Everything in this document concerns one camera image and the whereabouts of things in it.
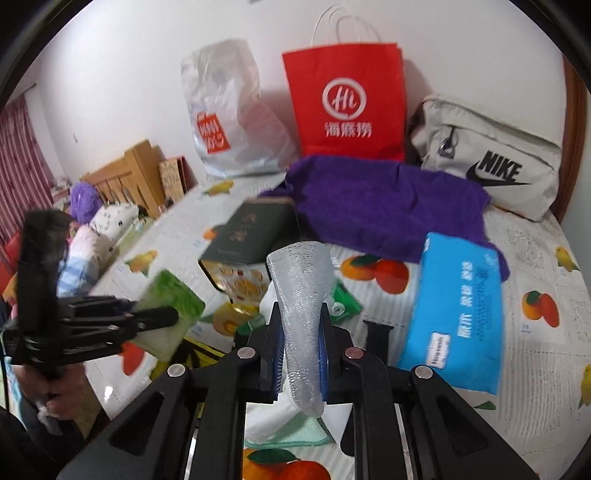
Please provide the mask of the person's left hand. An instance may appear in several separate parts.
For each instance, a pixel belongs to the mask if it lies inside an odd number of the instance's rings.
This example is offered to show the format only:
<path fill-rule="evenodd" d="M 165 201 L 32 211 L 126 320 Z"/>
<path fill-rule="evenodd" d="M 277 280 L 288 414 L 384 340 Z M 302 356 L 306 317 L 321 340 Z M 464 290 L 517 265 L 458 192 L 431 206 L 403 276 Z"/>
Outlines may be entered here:
<path fill-rule="evenodd" d="M 77 417 L 88 384 L 83 364 L 66 366 L 56 380 L 48 380 L 28 365 L 14 366 L 13 372 L 22 394 L 33 403 L 42 401 L 50 416 L 59 420 Z"/>

